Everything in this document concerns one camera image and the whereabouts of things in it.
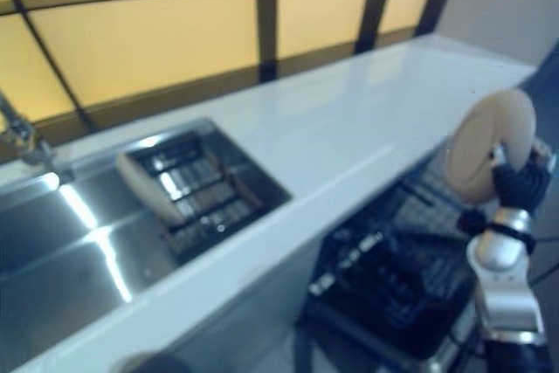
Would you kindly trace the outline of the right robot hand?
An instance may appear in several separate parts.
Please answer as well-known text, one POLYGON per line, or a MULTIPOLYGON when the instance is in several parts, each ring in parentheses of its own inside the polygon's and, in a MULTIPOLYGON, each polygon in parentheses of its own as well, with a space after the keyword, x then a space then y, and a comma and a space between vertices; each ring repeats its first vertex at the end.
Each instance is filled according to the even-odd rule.
POLYGON ((497 143, 490 152, 493 187, 500 205, 534 216, 543 203, 556 165, 556 154, 536 138, 525 165, 516 170, 508 162, 505 147, 497 143))

